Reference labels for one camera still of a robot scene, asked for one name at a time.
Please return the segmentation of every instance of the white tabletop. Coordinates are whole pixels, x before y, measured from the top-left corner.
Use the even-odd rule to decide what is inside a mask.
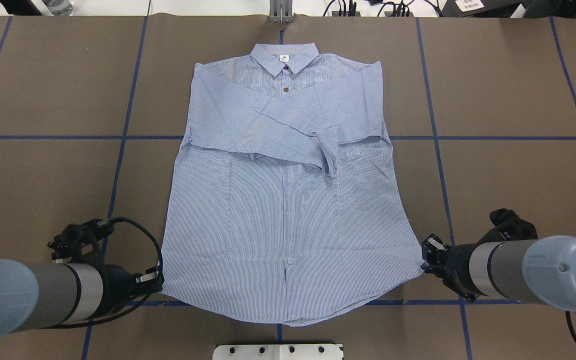
[[[42,13],[49,15],[48,9],[41,0],[32,0]],[[70,0],[73,4],[73,16],[143,16],[147,13],[149,0]],[[439,0],[439,7],[443,7],[446,0]],[[292,11],[295,14],[307,16],[322,16],[328,4],[327,0],[293,0]],[[377,16],[381,4],[370,6],[366,0],[357,1],[357,11],[361,16]],[[437,14],[425,0],[414,0],[410,10],[416,17],[436,17]],[[339,6],[334,3],[330,6],[337,11]],[[384,11],[391,11],[386,6]],[[241,16],[251,14],[267,15],[270,11],[269,0],[152,0],[151,14],[168,13],[181,16]],[[7,15],[0,5],[0,15]]]

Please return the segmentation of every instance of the brown table surface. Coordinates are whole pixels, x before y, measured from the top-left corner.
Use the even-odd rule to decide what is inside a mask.
[[[284,27],[286,44],[381,61],[395,171],[419,239],[476,242],[503,207],[540,237],[576,235],[576,20],[16,16],[0,17],[0,258],[49,262],[46,243],[67,224],[109,213],[162,239],[194,63],[277,44]],[[125,227],[106,258],[133,272],[155,262]],[[0,359],[209,360],[217,345],[277,342],[343,344],[347,360],[576,358],[562,311],[463,303],[431,275],[303,328],[169,300],[88,331],[7,335]]]

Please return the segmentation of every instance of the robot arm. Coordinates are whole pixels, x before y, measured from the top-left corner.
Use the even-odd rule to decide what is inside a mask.
[[[146,274],[131,274],[105,264],[99,242],[116,223],[130,223],[153,242],[159,263]],[[91,246],[92,250],[83,253]],[[128,218],[92,219],[70,224],[48,244],[54,264],[22,264],[0,259],[0,337],[14,331],[78,328],[102,324],[132,312],[163,284],[163,259],[158,242]],[[142,299],[119,314],[128,301]],[[91,319],[115,314],[96,321]]]
[[[467,301],[479,296],[551,305],[576,313],[576,237],[537,238],[532,223],[514,211],[491,212],[494,228],[477,243],[450,246],[431,234],[422,243],[423,270]]]

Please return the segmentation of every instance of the shirt collar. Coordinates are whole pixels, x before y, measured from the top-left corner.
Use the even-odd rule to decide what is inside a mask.
[[[289,55],[290,59],[286,64],[279,61],[277,55]],[[290,67],[293,74],[304,70],[308,64],[313,62],[320,55],[314,43],[302,45],[266,45],[255,44],[250,52],[250,57],[273,76],[279,75],[285,65]]]

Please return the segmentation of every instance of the white label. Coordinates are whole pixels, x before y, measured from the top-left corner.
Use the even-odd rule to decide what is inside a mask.
[[[454,0],[462,12],[469,12],[484,7],[482,0]]]

